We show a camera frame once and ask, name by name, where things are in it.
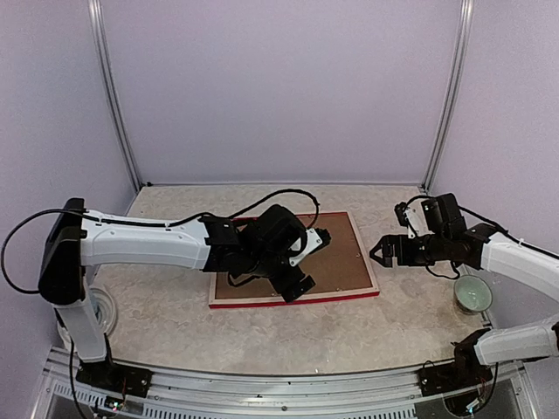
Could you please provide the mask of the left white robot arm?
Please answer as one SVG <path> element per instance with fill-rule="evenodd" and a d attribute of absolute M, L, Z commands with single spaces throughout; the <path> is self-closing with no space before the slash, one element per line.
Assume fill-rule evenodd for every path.
<path fill-rule="evenodd" d="M 93 311 L 84 278 L 88 266 L 179 266 L 225 273 L 233 287 L 265 278 L 287 303 L 314 287 L 300 263 L 330 244 L 328 231 L 313 223 L 304 225 L 278 204 L 256 218 L 245 213 L 242 209 L 230 216 L 201 212 L 176 221 L 149 220 L 86 209 L 84 199 L 72 198 L 61 209 L 27 217 L 7 237 L 39 217 L 58 217 L 45 242 L 34 292 L 55 309 L 82 368 L 103 388 L 113 388 L 122 370 L 112 360 L 108 338 Z"/>

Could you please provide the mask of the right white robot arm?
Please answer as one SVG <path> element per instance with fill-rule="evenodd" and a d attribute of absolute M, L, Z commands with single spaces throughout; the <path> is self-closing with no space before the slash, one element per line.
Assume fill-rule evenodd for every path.
<path fill-rule="evenodd" d="M 514 237 L 499 223 L 459 205 L 452 193 L 420 195 L 427 233 L 412 220 L 410 202 L 394 211 L 404 234 L 381 237 L 369 257 L 379 265 L 431 268 L 437 262 L 465 266 L 483 278 L 507 279 L 516 289 L 528 289 L 549 301 L 558 300 L 558 256 Z M 480 329 L 454 347 L 447 380 L 467 386 L 482 367 L 508 361 L 539 361 L 558 355 L 558 314 L 533 318 L 504 328 Z"/>

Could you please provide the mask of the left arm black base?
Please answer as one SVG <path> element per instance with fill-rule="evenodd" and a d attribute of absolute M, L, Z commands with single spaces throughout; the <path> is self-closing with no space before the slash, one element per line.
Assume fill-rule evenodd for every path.
<path fill-rule="evenodd" d="M 82 363 L 76 380 L 120 395 L 146 398 L 152 376 L 153 372 L 146 368 L 97 362 Z"/>

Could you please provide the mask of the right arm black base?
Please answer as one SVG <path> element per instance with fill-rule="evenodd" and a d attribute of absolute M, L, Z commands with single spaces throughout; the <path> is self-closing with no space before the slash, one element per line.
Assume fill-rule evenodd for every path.
<path fill-rule="evenodd" d="M 469 388 L 493 379 L 489 367 L 464 370 L 458 368 L 454 362 L 438 365 L 426 363 L 418 370 L 417 376 L 423 397 Z"/>

